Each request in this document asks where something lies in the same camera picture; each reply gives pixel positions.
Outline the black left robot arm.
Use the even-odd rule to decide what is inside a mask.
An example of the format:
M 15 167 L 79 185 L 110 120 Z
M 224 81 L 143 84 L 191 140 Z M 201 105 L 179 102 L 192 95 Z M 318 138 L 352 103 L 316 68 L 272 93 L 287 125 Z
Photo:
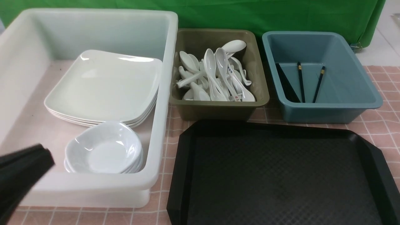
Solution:
M 10 220 L 30 189 L 55 165 L 51 152 L 41 144 L 0 158 L 0 224 Z

